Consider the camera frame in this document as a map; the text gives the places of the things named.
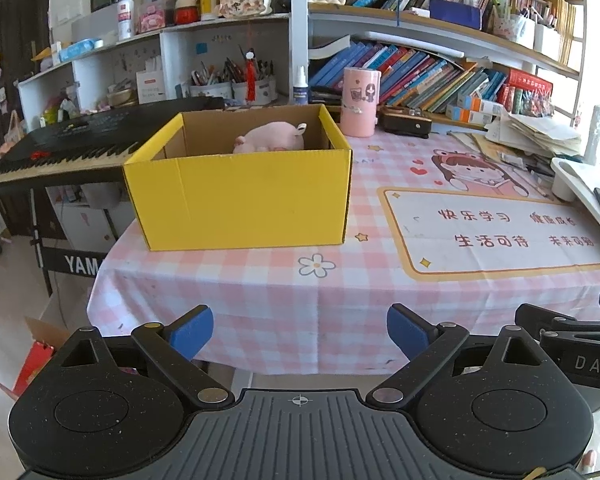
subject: stack of papers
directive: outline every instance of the stack of papers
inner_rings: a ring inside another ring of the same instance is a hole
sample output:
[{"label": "stack of papers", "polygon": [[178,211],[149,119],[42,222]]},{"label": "stack of papers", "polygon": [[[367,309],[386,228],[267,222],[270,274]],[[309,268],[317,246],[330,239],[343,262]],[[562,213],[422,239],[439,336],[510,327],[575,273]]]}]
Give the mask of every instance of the stack of papers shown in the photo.
[{"label": "stack of papers", "polygon": [[510,116],[510,126],[542,148],[556,155],[579,155],[580,134],[551,117]]},{"label": "stack of papers", "polygon": [[580,154],[580,134],[549,117],[511,115],[503,110],[500,119],[486,128],[490,141],[526,153],[548,157]]}]

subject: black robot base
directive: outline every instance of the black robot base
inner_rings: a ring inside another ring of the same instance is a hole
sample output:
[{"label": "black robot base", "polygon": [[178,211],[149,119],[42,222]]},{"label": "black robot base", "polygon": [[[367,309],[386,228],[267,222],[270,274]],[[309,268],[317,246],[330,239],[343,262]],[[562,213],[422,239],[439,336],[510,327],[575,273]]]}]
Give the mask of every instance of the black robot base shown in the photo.
[{"label": "black robot base", "polygon": [[387,330],[410,362],[365,400],[357,390],[236,400],[190,362],[213,332],[206,306],[129,336],[81,328],[11,410],[22,478],[478,480],[538,467],[582,478],[574,466],[593,422],[572,381],[600,387],[576,366],[600,358],[600,322],[524,304],[516,325],[473,336],[394,304]]}]

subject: table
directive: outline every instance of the table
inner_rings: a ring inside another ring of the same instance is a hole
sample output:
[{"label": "table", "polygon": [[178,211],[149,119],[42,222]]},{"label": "table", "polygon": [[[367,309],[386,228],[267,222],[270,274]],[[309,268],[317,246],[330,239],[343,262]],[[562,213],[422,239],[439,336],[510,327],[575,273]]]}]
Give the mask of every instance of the table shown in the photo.
[{"label": "table", "polygon": [[481,334],[524,302],[600,319],[600,227],[544,198],[528,173],[452,136],[350,144],[343,245],[151,253],[135,222],[98,272],[90,321],[122,335],[204,303],[215,330],[199,359],[261,374],[391,374],[406,362],[386,335],[394,302]]}]

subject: red tassel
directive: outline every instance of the red tassel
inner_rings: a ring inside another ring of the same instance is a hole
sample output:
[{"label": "red tassel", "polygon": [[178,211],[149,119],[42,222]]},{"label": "red tassel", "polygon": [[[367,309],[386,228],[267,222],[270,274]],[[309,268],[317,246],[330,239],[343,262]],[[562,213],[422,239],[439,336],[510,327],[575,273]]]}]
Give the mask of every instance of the red tassel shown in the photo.
[{"label": "red tassel", "polygon": [[256,100],[256,68],[253,65],[253,52],[247,52],[247,101],[253,102]]}]

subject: decorative sign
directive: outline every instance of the decorative sign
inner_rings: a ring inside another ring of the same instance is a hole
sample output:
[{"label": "decorative sign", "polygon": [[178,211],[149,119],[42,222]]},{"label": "decorative sign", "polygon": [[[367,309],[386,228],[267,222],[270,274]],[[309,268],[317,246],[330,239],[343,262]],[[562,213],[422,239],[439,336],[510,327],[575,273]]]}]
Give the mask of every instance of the decorative sign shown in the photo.
[{"label": "decorative sign", "polygon": [[415,279],[600,269],[600,227],[572,206],[461,191],[381,188],[379,195],[404,270]]}]

